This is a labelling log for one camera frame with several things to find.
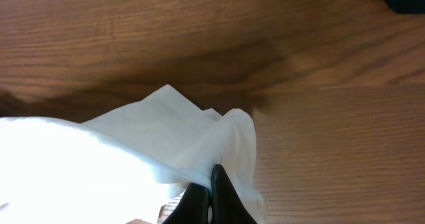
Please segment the white t-shirt with green print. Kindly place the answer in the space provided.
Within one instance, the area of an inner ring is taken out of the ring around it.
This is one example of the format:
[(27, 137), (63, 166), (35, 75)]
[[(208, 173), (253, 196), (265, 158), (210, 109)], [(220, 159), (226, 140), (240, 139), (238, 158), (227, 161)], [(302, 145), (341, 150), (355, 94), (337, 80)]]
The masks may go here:
[(190, 183), (211, 190), (220, 164), (249, 217), (263, 223), (255, 163), (245, 111), (202, 110), (169, 85), (83, 123), (4, 117), (1, 222), (154, 223)]

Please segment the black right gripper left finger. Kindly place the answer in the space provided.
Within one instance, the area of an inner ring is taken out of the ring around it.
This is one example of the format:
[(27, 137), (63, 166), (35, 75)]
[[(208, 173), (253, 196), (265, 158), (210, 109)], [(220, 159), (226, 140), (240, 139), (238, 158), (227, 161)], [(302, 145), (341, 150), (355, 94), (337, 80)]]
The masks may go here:
[(163, 224), (208, 224), (209, 189), (190, 183), (179, 204)]

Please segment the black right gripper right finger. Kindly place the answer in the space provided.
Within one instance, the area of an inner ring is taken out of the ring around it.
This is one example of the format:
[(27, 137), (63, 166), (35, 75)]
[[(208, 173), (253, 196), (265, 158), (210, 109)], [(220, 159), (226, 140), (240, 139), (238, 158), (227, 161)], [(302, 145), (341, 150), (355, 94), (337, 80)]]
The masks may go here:
[(256, 224), (220, 164), (212, 169), (211, 188), (213, 224)]

